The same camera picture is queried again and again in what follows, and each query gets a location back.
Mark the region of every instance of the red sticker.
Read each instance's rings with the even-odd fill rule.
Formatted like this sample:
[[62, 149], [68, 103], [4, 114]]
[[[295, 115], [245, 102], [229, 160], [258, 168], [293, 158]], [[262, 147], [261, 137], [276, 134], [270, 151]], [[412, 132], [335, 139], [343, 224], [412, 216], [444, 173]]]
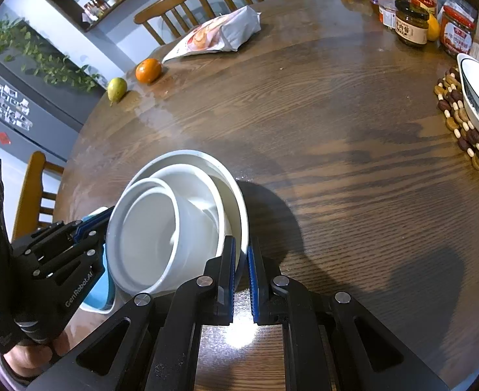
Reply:
[[5, 132], [0, 132], [0, 142], [2, 145], [11, 144], [8, 135]]

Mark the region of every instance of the human hand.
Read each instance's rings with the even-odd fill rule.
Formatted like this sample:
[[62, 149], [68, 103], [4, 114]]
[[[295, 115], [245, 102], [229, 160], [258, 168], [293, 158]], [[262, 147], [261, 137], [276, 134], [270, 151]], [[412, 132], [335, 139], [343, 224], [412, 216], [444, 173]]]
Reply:
[[[58, 355], [66, 354], [70, 349], [66, 332], [54, 339], [52, 345]], [[17, 375], [32, 377], [42, 373], [42, 366], [49, 363], [52, 356], [48, 346], [15, 346], [4, 355], [4, 360]]]

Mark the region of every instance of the plastic bag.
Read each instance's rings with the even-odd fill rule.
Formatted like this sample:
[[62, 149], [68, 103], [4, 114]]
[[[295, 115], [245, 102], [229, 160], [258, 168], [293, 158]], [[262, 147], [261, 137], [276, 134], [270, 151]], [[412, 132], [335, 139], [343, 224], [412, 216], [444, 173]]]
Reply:
[[190, 54], [237, 51], [241, 44], [261, 30], [259, 15], [260, 13], [246, 6], [211, 19], [189, 32], [162, 62]]

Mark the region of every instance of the screw head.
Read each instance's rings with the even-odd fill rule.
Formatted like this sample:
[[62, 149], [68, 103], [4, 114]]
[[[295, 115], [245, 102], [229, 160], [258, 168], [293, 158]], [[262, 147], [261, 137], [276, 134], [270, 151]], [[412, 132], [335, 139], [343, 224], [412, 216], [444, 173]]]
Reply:
[[200, 287], [208, 287], [209, 285], [212, 285], [212, 278], [207, 275], [200, 276], [198, 279], [196, 279], [196, 283]]
[[149, 294], [138, 294], [135, 297], [135, 304], [142, 306], [142, 305], [148, 305], [151, 302], [151, 296]]
[[350, 303], [351, 299], [352, 298], [350, 297], [350, 294], [344, 291], [339, 291], [338, 293], [335, 294], [335, 300], [341, 304]]
[[286, 287], [290, 283], [290, 279], [283, 275], [276, 276], [272, 281], [278, 287]]

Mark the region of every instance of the wooden table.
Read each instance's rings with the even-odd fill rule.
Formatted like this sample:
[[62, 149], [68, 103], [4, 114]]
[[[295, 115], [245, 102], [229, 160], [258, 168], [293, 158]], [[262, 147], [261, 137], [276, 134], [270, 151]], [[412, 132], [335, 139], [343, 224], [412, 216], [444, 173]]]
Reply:
[[[251, 231], [283, 273], [345, 290], [453, 387], [479, 367], [479, 172], [444, 126], [433, 85], [455, 62], [383, 27], [368, 0], [270, 0], [237, 53], [129, 78], [89, 117], [55, 216], [114, 204], [140, 167], [197, 149], [240, 182]], [[157, 54], [163, 57], [171, 45]], [[204, 330], [198, 390], [283, 390], [281, 330]], [[81, 339], [102, 319], [74, 327]]]

